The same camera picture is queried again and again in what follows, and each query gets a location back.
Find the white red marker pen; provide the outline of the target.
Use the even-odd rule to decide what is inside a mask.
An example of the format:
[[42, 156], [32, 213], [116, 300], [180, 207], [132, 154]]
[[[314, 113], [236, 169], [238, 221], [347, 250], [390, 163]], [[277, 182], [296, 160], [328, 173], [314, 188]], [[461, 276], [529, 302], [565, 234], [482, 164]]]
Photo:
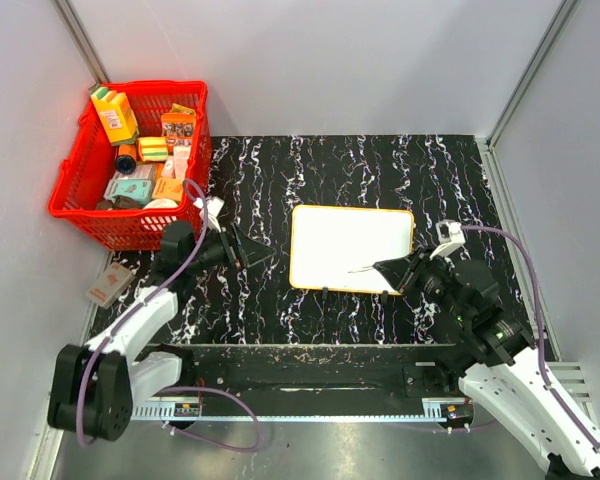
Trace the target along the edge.
[[368, 272], [368, 271], [372, 271], [372, 270], [375, 270], [374, 265], [369, 265], [369, 266], [364, 266], [364, 267], [349, 270], [348, 274], [363, 273], [363, 272]]

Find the white board with orange frame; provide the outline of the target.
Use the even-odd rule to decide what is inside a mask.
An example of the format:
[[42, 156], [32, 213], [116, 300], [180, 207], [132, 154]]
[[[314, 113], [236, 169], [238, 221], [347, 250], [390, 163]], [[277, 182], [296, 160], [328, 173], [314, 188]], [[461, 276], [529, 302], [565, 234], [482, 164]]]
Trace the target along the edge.
[[412, 250], [408, 210], [298, 205], [292, 212], [289, 283], [295, 289], [396, 296], [376, 271], [348, 274]]

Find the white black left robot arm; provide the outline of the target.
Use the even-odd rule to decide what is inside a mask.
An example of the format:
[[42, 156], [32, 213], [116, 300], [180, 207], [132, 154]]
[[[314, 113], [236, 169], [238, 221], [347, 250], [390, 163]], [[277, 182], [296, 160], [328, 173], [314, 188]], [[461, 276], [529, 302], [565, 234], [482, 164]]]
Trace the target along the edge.
[[246, 270], [269, 260], [272, 247], [237, 225], [196, 233], [176, 221], [163, 231], [150, 282], [111, 325], [83, 345], [68, 344], [55, 361], [47, 410], [49, 427], [74, 432], [84, 443], [117, 440], [136, 406], [163, 389], [191, 392], [193, 357], [178, 347], [148, 344], [179, 311], [188, 282], [214, 267]]

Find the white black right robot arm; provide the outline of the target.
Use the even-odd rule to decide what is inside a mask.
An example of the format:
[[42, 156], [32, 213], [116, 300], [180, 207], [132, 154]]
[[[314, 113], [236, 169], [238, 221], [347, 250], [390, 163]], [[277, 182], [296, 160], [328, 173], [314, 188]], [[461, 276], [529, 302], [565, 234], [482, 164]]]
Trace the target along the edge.
[[449, 315], [458, 335], [439, 362], [436, 387], [482, 405], [533, 457], [548, 479], [600, 479], [600, 428], [546, 363], [530, 330], [499, 301], [489, 267], [454, 265], [430, 248], [374, 264], [398, 293], [422, 293]]

